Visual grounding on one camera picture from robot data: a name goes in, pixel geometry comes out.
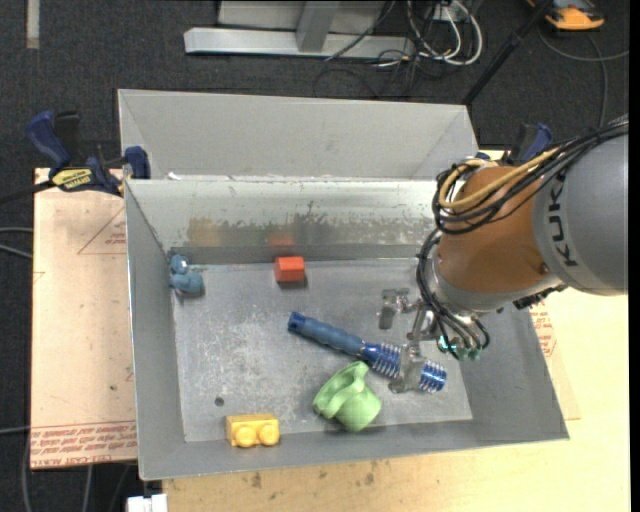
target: yellow cable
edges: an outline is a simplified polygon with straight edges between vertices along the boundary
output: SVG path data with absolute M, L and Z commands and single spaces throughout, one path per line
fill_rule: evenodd
M 545 151 L 544 153 L 538 155 L 535 158 L 532 158 L 528 162 L 522 164 L 519 167 L 516 167 L 512 171 L 508 172 L 504 176 L 498 178 L 497 180 L 489 183 L 486 187 L 474 192 L 468 197 L 463 199 L 457 199 L 454 201 L 447 201 L 447 194 L 449 193 L 450 188 L 453 186 L 453 183 L 462 175 L 466 170 L 470 167 L 469 164 L 473 165 L 478 162 L 478 160 L 469 160 L 469 162 L 465 162 L 464 164 L 456 167 L 451 174 L 444 181 L 442 188 L 440 189 L 440 194 L 438 195 L 438 203 L 440 208 L 461 208 L 468 206 L 471 203 L 476 203 L 480 201 L 480 199 L 484 198 L 491 192 L 498 190 L 505 183 L 508 183 L 513 178 L 525 174 L 526 172 L 532 170 L 537 167 L 538 164 L 548 160 L 551 156 L 553 156 L 559 148 L 551 149 L 549 151 Z

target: orange object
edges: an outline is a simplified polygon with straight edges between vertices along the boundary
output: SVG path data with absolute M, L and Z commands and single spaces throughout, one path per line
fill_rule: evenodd
M 292 283 L 304 281 L 304 258 L 302 256 L 280 256 L 273 264 L 276 281 Z
M 535 7 L 539 0 L 526 0 Z M 593 0 L 573 0 L 573 2 L 553 2 L 546 20 L 558 30 L 594 30 L 605 22 L 603 12 Z

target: metal base plate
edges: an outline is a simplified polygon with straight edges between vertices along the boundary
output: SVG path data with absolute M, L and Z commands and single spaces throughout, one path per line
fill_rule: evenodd
M 312 409 L 320 387 L 353 362 L 312 340 L 287 332 L 292 311 L 330 323 L 371 342 L 402 343 L 414 315 L 397 314 L 390 330 L 378 329 L 382 291 L 414 285 L 415 259 L 310 262 L 301 286 L 278 285 L 273 265 L 200 267 L 206 293 L 174 297 L 173 314 L 185 439 L 225 438 L 224 417 L 272 412 L 283 434 L 336 430 Z M 381 399 L 372 426 L 470 420 L 459 364 L 435 342 L 424 355 L 448 372 L 442 391 L 394 394 L 374 371 L 366 380 Z
M 295 32 L 243 30 L 232 28 L 192 28 L 184 34 L 185 51 L 198 53 L 238 53 L 254 55 L 287 55 L 298 57 L 330 57 L 350 44 L 357 36 L 327 34 L 319 51 L 302 52 Z M 410 53 L 411 42 L 405 37 L 367 36 L 343 57 L 375 59 L 382 52 L 399 50 Z

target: green toy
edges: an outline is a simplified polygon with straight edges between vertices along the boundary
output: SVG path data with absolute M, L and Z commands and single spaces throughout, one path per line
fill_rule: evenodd
M 359 432 L 380 412 L 382 402 L 367 386 L 369 367 L 356 361 L 333 375 L 313 400 L 313 409 L 327 419 L 336 418 L 349 432 Z

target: bin floor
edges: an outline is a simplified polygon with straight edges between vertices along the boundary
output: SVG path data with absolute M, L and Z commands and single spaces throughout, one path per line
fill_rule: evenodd
M 198 266 L 205 294 L 173 297 L 186 441 L 224 439 L 224 418 L 233 414 L 271 412 L 283 434 L 339 428 L 311 404 L 354 358 L 289 333 L 289 315 L 298 311 L 371 342 L 402 343 L 414 314 L 396 314 L 386 331 L 377 315 L 385 289 L 418 296 L 415 265 L 413 258 L 307 262 L 303 286 L 276 283 L 271 264 Z M 389 379 L 370 371 L 366 380 L 383 403 L 373 425 L 472 419 L 459 363 L 433 341 L 423 347 L 445 367 L 445 387 L 433 395 L 394 394 Z

